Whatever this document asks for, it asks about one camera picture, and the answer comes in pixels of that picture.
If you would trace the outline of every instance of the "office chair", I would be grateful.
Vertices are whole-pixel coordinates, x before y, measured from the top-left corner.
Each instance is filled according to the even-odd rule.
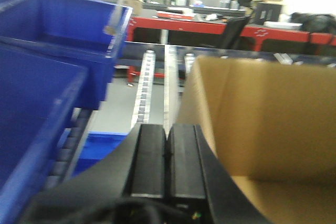
[[[220,49],[235,49],[240,34],[242,33],[244,27],[248,24],[249,20],[250,16],[229,19],[223,33],[215,44],[200,44],[200,46]]]
[[[240,34],[242,33],[244,27],[249,23],[251,16],[255,12],[255,8],[252,6],[251,2],[252,0],[238,0],[240,6],[250,8],[252,13],[248,16],[229,19],[222,35],[220,36],[220,39],[215,45],[201,44],[200,46],[220,49],[236,49]]]

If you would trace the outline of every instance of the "red workbench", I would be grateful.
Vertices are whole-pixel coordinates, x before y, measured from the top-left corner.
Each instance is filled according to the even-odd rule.
[[[155,10],[143,10],[143,15],[133,16],[128,27],[128,41],[133,41],[134,30],[136,28],[165,29],[173,31],[189,31],[204,34],[221,34],[225,29],[225,24],[218,22],[204,23],[194,21],[172,20],[155,18]],[[266,39],[288,40],[296,42],[308,42],[309,33],[296,30],[274,29],[257,25],[246,26],[241,33],[242,37],[250,37],[255,40],[253,51],[260,51],[262,44]],[[330,41],[328,34],[312,34],[311,42],[313,44],[325,45]],[[336,39],[330,44],[336,46]],[[138,75],[134,68],[129,69],[129,81],[132,80],[130,75]]]

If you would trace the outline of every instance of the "black bag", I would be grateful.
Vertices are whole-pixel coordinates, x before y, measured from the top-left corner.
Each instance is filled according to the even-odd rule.
[[[332,43],[334,35],[336,35],[336,19],[330,14],[293,13],[290,22],[302,23],[300,30],[309,32],[309,39],[305,51],[305,53],[308,54],[310,53],[307,51],[309,51],[308,49],[311,46],[312,33],[330,34],[330,40],[327,45]]]

